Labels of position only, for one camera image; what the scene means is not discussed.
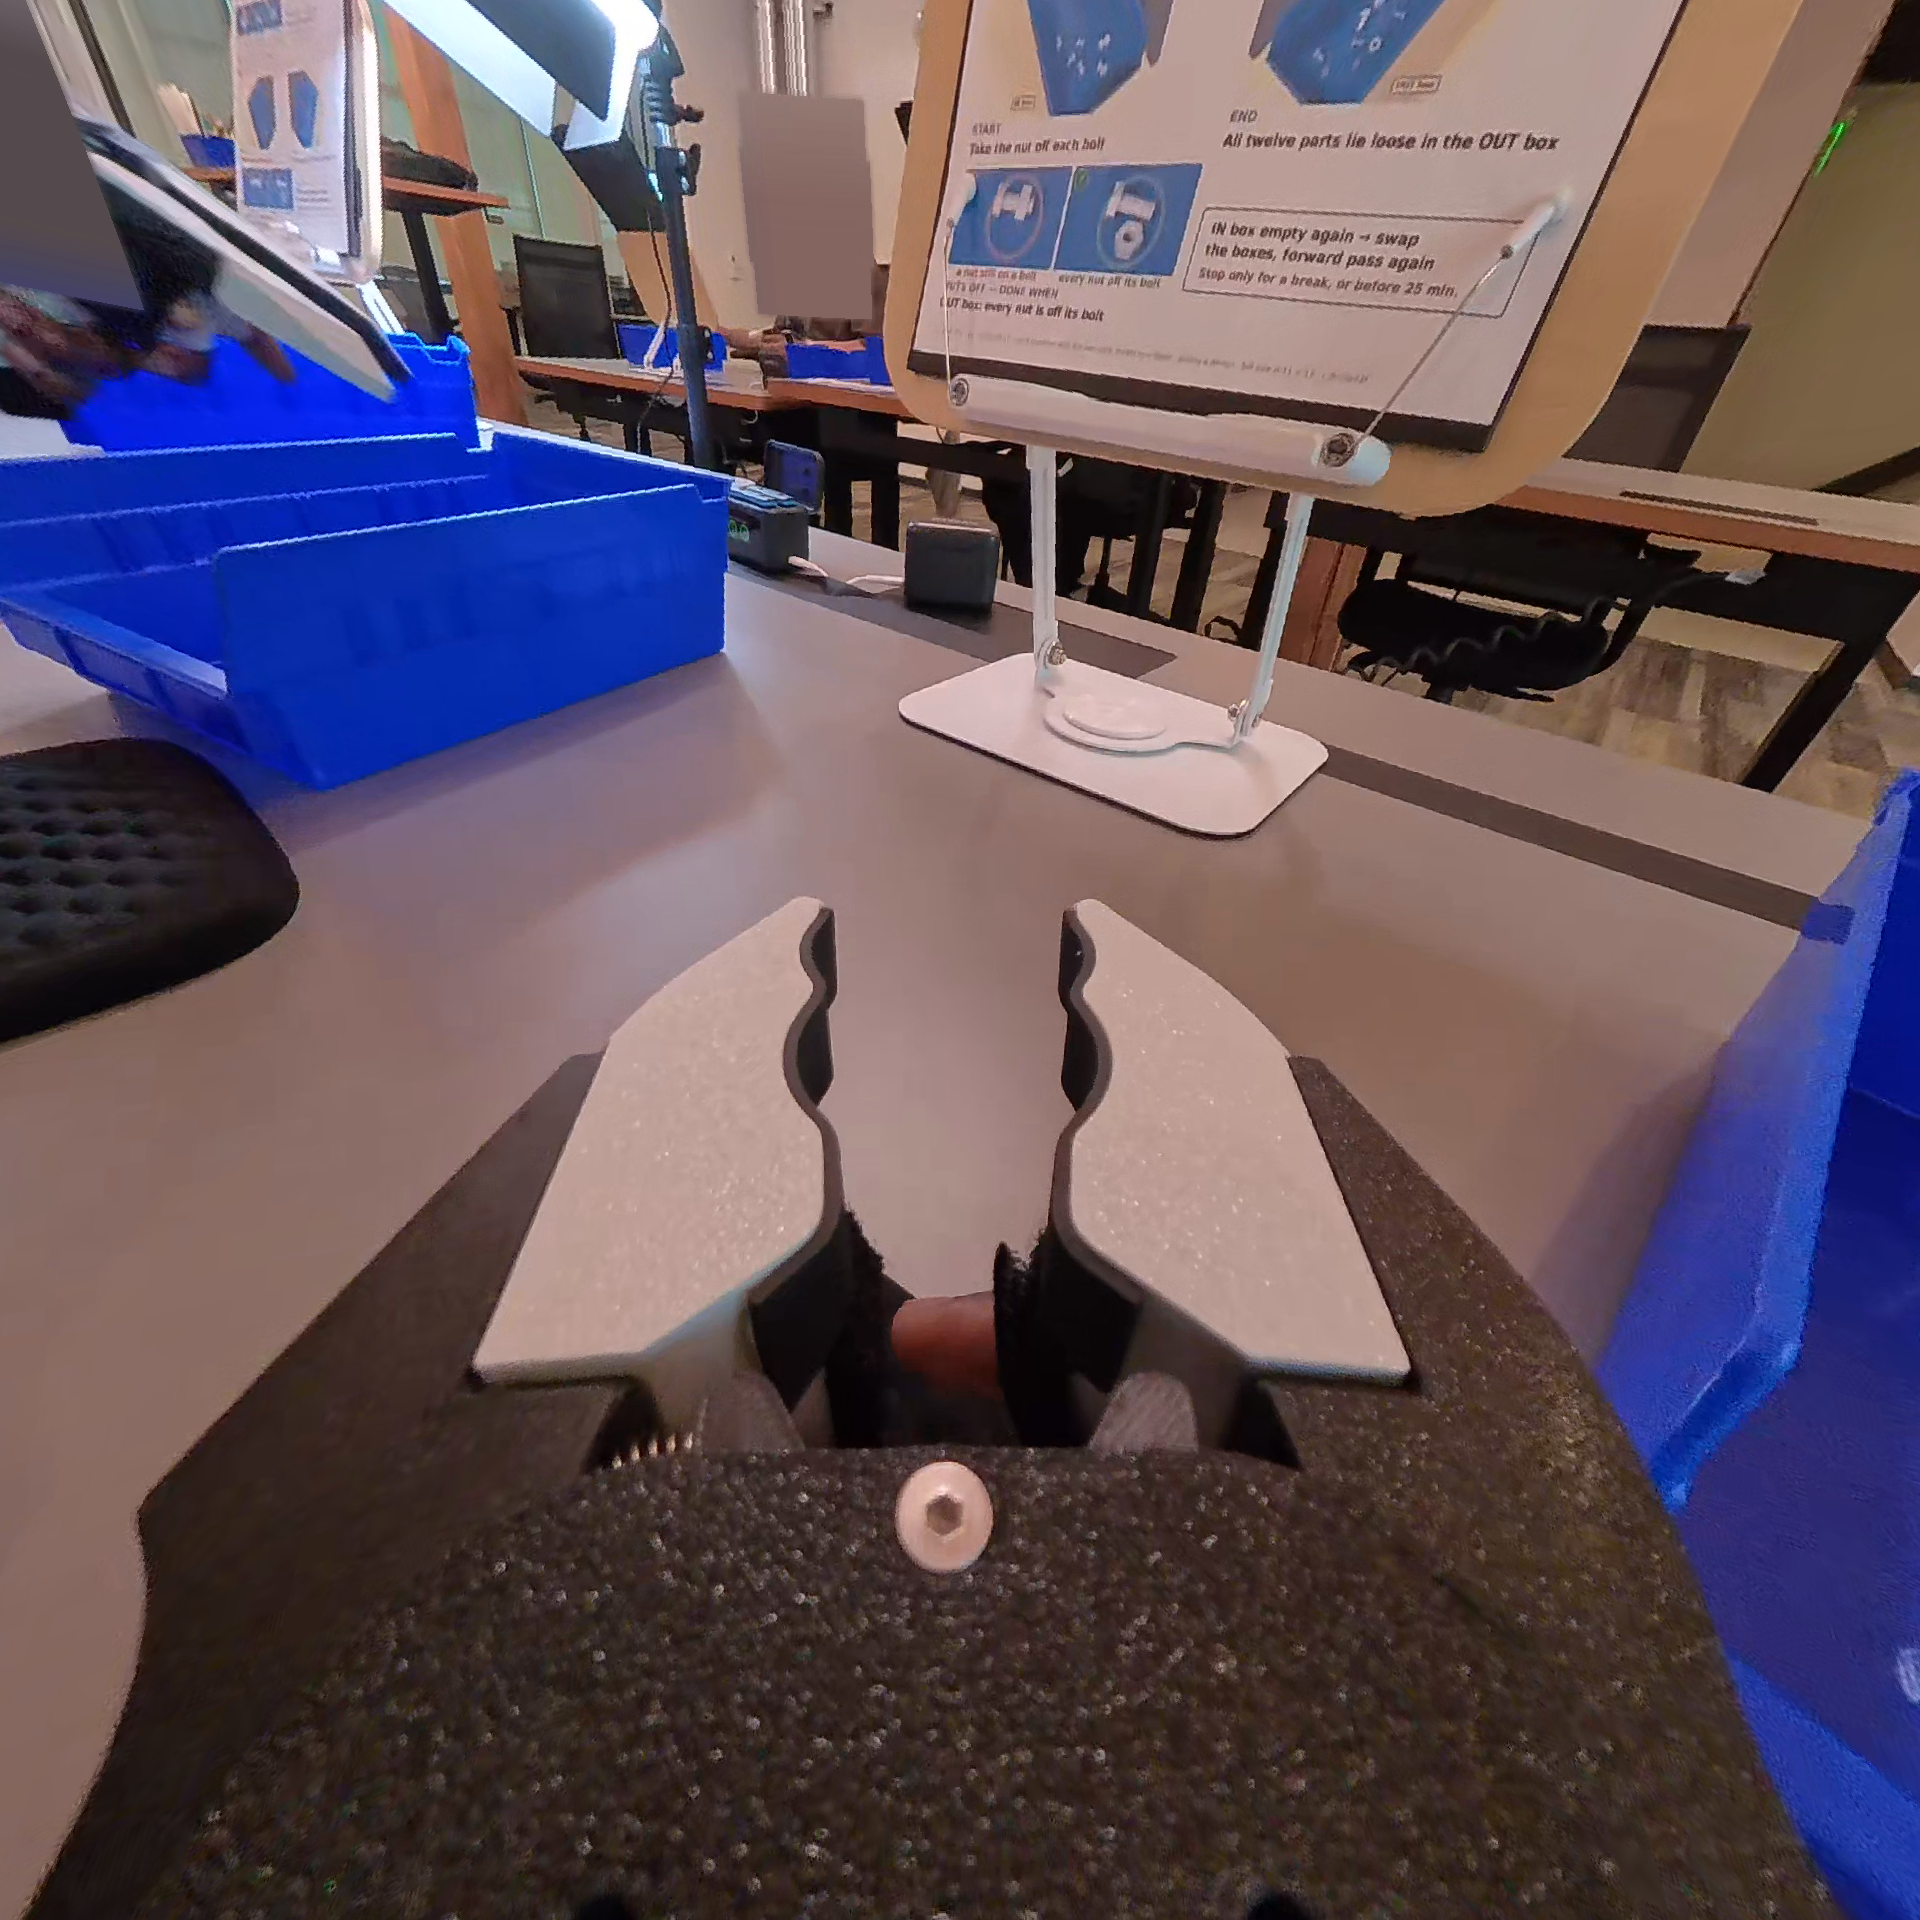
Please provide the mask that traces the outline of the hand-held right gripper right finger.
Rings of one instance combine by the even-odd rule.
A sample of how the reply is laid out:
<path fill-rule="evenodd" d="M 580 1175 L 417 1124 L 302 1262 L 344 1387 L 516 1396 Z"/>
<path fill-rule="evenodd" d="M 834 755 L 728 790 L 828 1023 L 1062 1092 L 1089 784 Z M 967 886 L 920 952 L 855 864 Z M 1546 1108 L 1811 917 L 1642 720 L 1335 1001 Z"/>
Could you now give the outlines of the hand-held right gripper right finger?
<path fill-rule="evenodd" d="M 1067 1121 L 1007 1303 L 1007 1399 L 1090 1435 L 1139 1375 L 1202 1435 L 1283 1435 L 1279 1389 L 1403 1389 L 1415 1365 L 1292 1051 L 1100 901 L 1064 912 Z"/>

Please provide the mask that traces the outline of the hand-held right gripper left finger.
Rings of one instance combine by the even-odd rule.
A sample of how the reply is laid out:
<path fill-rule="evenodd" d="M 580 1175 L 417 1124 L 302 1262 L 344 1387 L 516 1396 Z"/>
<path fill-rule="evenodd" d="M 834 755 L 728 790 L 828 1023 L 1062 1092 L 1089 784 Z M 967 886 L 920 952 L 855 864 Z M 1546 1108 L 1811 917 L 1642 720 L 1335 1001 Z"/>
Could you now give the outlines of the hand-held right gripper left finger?
<path fill-rule="evenodd" d="M 798 895 L 658 988 L 609 1039 L 473 1371 L 639 1384 L 688 1430 L 761 1375 L 833 1428 L 858 1254 L 833 1085 L 834 917 Z"/>

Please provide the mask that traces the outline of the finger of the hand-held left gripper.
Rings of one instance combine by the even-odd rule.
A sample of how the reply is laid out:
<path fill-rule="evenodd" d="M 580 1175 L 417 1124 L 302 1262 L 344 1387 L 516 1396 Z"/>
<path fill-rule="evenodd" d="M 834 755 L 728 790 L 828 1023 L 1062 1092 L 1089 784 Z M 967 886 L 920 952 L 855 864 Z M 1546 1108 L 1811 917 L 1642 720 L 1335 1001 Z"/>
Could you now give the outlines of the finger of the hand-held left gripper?
<path fill-rule="evenodd" d="M 130 134 L 89 134 L 88 165 L 145 311 L 190 333 L 263 335 L 392 399 L 411 372 L 361 303 Z"/>

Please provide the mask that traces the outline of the blue plastic box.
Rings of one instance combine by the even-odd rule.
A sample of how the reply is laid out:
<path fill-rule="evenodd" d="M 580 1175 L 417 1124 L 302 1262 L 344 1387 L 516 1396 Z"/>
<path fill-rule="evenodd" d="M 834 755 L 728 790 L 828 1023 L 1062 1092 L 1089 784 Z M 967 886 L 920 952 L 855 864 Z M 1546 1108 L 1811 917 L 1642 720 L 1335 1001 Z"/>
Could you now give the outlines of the blue plastic box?
<path fill-rule="evenodd" d="M 27 651 L 312 788 L 718 656 L 730 479 L 495 433 L 6 463 Z"/>

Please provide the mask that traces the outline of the large blue plastic bin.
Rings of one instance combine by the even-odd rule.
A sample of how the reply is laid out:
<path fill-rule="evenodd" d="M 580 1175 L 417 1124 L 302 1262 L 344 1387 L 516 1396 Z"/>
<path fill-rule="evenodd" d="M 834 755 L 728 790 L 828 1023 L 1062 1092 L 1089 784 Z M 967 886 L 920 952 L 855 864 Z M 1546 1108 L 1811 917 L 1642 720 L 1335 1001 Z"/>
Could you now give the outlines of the large blue plastic bin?
<path fill-rule="evenodd" d="M 1849 1916 L 1919 1916 L 1919 781 L 1721 1046 L 1601 1387 Z"/>

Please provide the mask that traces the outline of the printed poster banner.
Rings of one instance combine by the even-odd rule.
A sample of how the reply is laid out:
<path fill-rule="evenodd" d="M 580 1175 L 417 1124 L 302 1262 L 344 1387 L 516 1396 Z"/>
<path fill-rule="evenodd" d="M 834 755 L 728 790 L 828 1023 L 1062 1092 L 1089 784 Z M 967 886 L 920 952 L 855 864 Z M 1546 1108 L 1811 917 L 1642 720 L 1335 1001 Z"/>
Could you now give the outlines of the printed poster banner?
<path fill-rule="evenodd" d="M 241 211 L 323 277 L 379 269 L 378 37 L 363 3 L 232 5 Z"/>

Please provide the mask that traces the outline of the black office chair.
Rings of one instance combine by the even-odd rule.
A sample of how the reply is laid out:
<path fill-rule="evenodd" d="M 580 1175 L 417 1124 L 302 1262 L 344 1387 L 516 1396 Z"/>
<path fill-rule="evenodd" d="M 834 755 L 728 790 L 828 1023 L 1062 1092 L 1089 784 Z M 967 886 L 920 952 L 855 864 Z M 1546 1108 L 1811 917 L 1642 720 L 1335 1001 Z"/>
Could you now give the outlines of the black office chair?
<path fill-rule="evenodd" d="M 516 233 L 521 352 L 535 359 L 617 359 L 617 320 L 602 247 Z"/>
<path fill-rule="evenodd" d="M 1647 326 L 1571 457 L 1676 472 L 1746 335 Z M 1335 630 L 1353 673 L 1411 673 L 1440 704 L 1460 692 L 1544 704 L 1612 668 L 1648 612 L 1715 579 L 1696 548 L 1639 527 L 1481 510 L 1418 519 L 1402 547 L 1369 548 Z"/>

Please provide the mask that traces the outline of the studio light on stand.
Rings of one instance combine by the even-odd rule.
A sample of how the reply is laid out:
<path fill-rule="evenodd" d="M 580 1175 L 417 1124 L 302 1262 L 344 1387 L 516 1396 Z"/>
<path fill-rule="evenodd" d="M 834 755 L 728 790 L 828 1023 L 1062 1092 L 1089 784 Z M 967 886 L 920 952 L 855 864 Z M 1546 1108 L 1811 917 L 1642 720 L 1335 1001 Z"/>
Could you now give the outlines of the studio light on stand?
<path fill-rule="evenodd" d="M 681 49 L 651 3 L 392 3 L 417 37 L 529 126 L 553 134 L 568 165 L 617 233 L 639 216 L 663 237 L 668 320 L 679 333 L 690 460 L 721 468 L 706 364 L 711 333 L 699 312 L 687 203 L 702 150 L 684 149 Z"/>

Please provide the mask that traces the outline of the small black device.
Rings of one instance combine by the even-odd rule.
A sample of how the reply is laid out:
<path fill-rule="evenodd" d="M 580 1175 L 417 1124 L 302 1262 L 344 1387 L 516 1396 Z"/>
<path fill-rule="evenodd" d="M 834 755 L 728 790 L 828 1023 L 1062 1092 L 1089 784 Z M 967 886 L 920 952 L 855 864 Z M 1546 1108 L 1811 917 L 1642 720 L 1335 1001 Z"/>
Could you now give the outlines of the small black device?
<path fill-rule="evenodd" d="M 735 478 L 728 491 L 728 556 L 760 573 L 809 564 L 811 508 L 777 488 Z"/>

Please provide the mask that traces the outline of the row of blue bins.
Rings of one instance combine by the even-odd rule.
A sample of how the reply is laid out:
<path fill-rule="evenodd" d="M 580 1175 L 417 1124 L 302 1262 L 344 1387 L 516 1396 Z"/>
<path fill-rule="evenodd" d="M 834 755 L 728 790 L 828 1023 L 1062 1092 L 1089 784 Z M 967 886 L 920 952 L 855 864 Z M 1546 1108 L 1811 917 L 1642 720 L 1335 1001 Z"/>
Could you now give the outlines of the row of blue bins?
<path fill-rule="evenodd" d="M 679 372 L 679 333 L 649 320 L 616 320 L 620 357 L 656 372 Z M 809 382 L 849 382 L 876 388 L 891 388 L 894 379 L 884 359 L 883 335 L 868 333 L 862 342 L 792 340 L 782 347 L 785 360 L 777 377 Z"/>

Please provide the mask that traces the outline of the black mesh cushion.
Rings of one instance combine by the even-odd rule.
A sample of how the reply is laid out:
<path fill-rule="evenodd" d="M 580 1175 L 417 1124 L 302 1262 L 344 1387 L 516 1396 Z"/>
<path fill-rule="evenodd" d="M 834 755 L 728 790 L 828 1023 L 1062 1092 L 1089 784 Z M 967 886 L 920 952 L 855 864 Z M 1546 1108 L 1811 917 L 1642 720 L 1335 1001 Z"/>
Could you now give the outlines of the black mesh cushion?
<path fill-rule="evenodd" d="M 278 937 L 299 879 L 238 787 L 177 742 L 2 756 L 2 1041 L 224 968 Z"/>

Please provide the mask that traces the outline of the small black box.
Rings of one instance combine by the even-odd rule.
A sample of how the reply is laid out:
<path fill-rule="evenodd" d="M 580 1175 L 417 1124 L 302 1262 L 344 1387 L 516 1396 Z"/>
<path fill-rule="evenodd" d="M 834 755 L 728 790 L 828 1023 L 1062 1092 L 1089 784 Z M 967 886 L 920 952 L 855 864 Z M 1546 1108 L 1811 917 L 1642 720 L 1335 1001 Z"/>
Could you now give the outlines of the small black box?
<path fill-rule="evenodd" d="M 930 614 L 988 614 L 996 606 L 1001 536 L 988 520 L 918 519 L 903 531 L 903 604 Z"/>

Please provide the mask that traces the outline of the sign on white stand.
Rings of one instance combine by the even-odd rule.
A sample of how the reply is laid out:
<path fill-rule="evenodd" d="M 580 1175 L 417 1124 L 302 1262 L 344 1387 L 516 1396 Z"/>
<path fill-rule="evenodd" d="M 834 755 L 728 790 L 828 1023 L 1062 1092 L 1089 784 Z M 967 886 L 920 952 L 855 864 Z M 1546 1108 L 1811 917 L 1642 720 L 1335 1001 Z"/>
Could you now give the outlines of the sign on white stand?
<path fill-rule="evenodd" d="M 1264 717 L 1314 508 L 1497 503 L 1615 388 L 1794 3 L 928 5 L 884 359 L 1024 447 L 1031 640 L 928 735 L 1240 839 L 1328 764 Z M 1075 660 L 1059 463 L 1284 494 L 1227 704 Z"/>

